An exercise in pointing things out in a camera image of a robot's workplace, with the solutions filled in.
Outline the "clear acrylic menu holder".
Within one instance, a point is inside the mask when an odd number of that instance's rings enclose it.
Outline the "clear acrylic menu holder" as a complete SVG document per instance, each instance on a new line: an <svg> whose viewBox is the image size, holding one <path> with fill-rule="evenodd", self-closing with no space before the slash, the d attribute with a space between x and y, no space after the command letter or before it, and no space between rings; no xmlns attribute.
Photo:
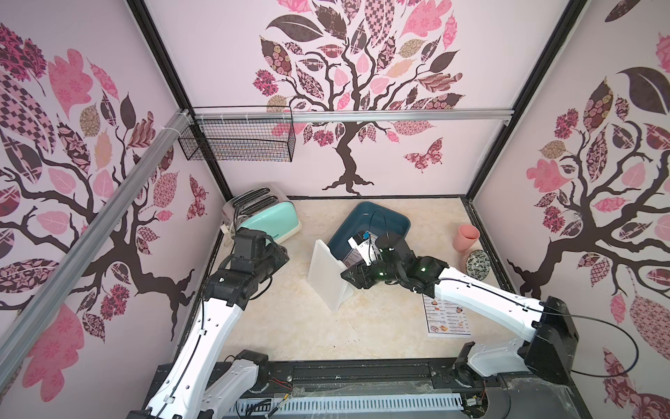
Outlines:
<svg viewBox="0 0 670 419"><path fill-rule="evenodd" d="M307 280L334 313L354 295L354 287L341 277L346 270L345 264L336 259L330 248L318 239L314 244Z"/></svg>

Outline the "old paper menu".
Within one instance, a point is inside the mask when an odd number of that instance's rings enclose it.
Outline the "old paper menu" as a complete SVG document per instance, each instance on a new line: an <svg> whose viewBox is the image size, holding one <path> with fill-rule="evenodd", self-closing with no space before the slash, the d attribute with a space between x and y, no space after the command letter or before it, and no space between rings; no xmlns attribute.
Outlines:
<svg viewBox="0 0 670 419"><path fill-rule="evenodd" d="M429 337L469 337L471 328L467 313L455 303L436 300L422 295L422 303Z"/></svg>

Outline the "new dim sum menu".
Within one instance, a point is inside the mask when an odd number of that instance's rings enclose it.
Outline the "new dim sum menu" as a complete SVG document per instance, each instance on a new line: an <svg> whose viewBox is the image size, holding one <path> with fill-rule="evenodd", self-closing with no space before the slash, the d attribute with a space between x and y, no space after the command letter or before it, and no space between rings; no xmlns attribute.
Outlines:
<svg viewBox="0 0 670 419"><path fill-rule="evenodd" d="M370 241L364 241L361 244L357 244L353 241L353 244L350 245L351 249L345 258L347 265L356 265L359 262L363 262L365 265L371 265L376 256L374 253L373 245Z"/></svg>

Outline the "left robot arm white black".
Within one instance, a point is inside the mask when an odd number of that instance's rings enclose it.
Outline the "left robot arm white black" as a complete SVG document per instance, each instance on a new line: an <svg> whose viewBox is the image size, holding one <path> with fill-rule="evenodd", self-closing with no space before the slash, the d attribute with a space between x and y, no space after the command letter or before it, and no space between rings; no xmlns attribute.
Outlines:
<svg viewBox="0 0 670 419"><path fill-rule="evenodd" d="M268 356L253 351L234 357L214 382L223 346L244 309L262 295L258 288L289 261L267 233L242 228L232 251L208 277L188 339L147 406L129 418L222 418L260 380Z"/></svg>

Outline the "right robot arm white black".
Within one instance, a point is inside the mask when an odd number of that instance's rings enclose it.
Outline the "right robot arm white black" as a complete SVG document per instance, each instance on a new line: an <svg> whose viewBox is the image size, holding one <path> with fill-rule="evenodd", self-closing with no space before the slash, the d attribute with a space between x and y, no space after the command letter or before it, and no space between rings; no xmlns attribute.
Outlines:
<svg viewBox="0 0 670 419"><path fill-rule="evenodd" d="M579 333L563 300L522 297L469 277L448 263L418 257L404 237L395 233L372 240L366 234L351 237L361 260L343 271L342 279L357 289L385 283L412 293L446 300L494 321L514 333L498 344L466 343L452 369L456 380L471 386L478 378L530 372L559 385L571 382Z"/></svg>

